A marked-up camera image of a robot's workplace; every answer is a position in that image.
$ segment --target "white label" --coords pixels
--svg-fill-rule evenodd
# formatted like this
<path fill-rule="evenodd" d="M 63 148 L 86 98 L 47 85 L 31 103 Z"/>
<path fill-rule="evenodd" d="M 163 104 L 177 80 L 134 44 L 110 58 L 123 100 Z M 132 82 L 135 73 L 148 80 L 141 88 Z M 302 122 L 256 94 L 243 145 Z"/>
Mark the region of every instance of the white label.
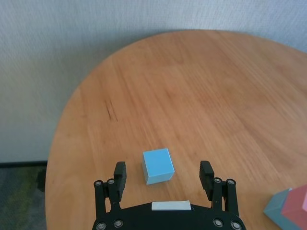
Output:
<path fill-rule="evenodd" d="M 152 202 L 152 211 L 177 211 L 177 210 L 191 211 L 190 201 L 186 200 L 186 201 Z"/>

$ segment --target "teal block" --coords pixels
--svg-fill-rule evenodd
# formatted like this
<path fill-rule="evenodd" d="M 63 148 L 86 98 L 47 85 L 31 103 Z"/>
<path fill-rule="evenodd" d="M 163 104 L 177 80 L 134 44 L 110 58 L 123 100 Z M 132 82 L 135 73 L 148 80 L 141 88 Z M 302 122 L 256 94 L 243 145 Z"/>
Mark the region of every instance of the teal block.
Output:
<path fill-rule="evenodd" d="M 144 152 L 142 166 L 146 184 L 169 181 L 175 172 L 168 149 Z"/>
<path fill-rule="evenodd" d="M 276 193 L 264 209 L 264 213 L 283 230 L 300 230 L 300 228 L 282 215 L 283 205 L 291 188 Z"/>

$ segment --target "cube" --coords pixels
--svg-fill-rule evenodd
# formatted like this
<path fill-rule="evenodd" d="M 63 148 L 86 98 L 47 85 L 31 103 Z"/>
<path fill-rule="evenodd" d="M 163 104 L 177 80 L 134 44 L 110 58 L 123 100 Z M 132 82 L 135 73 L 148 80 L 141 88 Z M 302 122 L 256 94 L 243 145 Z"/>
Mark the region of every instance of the cube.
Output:
<path fill-rule="evenodd" d="M 168 149 L 143 152 L 142 165 L 146 184 L 169 181 L 175 172 Z"/>
<path fill-rule="evenodd" d="M 282 215 L 282 208 L 291 188 L 275 194 L 264 209 L 264 213 L 283 230 L 300 228 Z"/>
<path fill-rule="evenodd" d="M 282 214 L 302 229 L 307 229 L 307 184 L 289 192 Z"/>

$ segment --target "wooden table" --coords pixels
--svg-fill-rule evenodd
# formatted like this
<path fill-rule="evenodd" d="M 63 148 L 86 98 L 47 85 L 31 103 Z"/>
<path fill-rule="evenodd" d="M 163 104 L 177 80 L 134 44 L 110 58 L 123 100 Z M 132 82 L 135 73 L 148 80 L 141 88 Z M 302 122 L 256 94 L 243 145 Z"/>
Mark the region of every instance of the wooden table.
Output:
<path fill-rule="evenodd" d="M 49 230 L 87 230 L 97 179 L 125 161 L 121 202 L 209 202 L 201 160 L 237 181 L 247 229 L 277 227 L 271 196 L 307 178 L 307 54 L 246 34 L 182 31 L 134 43 L 104 60 L 75 90 L 47 167 Z M 169 148 L 175 174 L 146 185 L 142 152 Z"/>

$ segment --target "white wall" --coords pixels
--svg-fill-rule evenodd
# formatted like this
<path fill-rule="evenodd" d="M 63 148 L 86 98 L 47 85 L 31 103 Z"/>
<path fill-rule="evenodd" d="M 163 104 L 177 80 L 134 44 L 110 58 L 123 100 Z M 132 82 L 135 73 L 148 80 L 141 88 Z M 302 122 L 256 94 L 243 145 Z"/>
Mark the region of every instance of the white wall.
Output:
<path fill-rule="evenodd" d="M 47 160 L 73 90 L 125 45 L 166 31 L 218 29 L 307 51 L 305 2 L 1 0 L 0 162 Z"/>

